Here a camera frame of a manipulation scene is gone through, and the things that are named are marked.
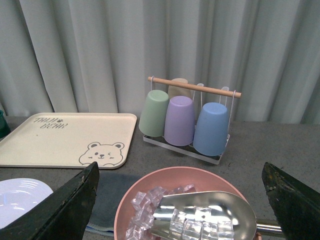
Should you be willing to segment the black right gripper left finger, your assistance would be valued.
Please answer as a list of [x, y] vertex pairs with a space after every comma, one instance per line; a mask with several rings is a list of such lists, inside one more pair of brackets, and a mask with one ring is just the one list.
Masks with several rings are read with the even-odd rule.
[[96, 201], [100, 172], [91, 163], [0, 231], [2, 240], [81, 240]]

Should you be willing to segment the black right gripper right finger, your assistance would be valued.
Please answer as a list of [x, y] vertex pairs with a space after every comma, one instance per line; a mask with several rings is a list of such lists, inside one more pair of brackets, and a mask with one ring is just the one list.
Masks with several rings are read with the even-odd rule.
[[266, 162], [261, 178], [269, 204], [287, 240], [320, 238], [320, 193]]

